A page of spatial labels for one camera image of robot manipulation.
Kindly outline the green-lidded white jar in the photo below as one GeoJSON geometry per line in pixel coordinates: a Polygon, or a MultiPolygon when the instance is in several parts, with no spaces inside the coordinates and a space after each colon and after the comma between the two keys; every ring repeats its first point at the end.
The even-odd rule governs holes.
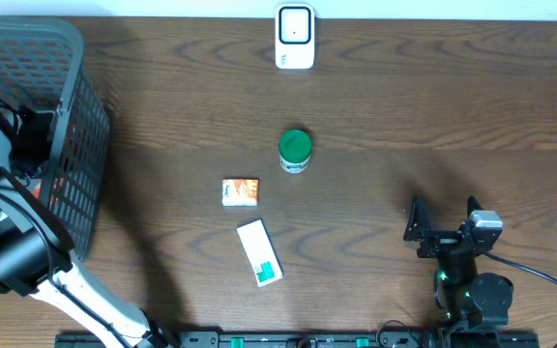
{"type": "Polygon", "coordinates": [[[310,163],[311,138],[303,130],[288,130],[280,138],[278,153],[283,170],[291,174],[302,173],[310,163]]]}

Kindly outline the white medicine box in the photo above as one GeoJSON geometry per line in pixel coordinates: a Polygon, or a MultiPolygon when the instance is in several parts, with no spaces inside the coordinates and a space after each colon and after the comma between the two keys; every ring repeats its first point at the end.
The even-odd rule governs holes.
{"type": "Polygon", "coordinates": [[[261,219],[236,229],[245,254],[253,270],[258,287],[283,278],[282,268],[261,219]]]}

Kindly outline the orange small packet box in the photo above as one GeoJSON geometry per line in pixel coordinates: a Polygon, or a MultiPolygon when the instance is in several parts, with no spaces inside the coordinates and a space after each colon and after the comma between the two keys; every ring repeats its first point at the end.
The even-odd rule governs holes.
{"type": "Polygon", "coordinates": [[[221,203],[225,207],[256,206],[258,187],[258,179],[223,179],[221,203]]]}

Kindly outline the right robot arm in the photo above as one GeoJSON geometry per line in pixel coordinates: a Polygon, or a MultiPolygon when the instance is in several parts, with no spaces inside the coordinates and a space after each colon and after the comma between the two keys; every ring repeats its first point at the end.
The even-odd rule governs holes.
{"type": "Polygon", "coordinates": [[[437,261],[435,301],[464,330],[498,329],[509,323],[513,283],[501,275],[480,273],[476,263],[492,250],[502,231],[498,214],[483,209],[473,196],[467,200],[467,219],[455,230],[435,229],[425,201],[420,196],[412,200],[403,240],[420,244],[420,258],[437,261]]]}

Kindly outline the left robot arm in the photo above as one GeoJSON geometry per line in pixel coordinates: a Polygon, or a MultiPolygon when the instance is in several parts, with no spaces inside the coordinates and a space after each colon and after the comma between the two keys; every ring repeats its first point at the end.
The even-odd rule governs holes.
{"type": "Polygon", "coordinates": [[[10,157],[35,116],[0,111],[0,293],[53,305],[107,347],[178,347],[140,308],[113,294],[79,261],[73,239],[15,176],[10,157]]]}

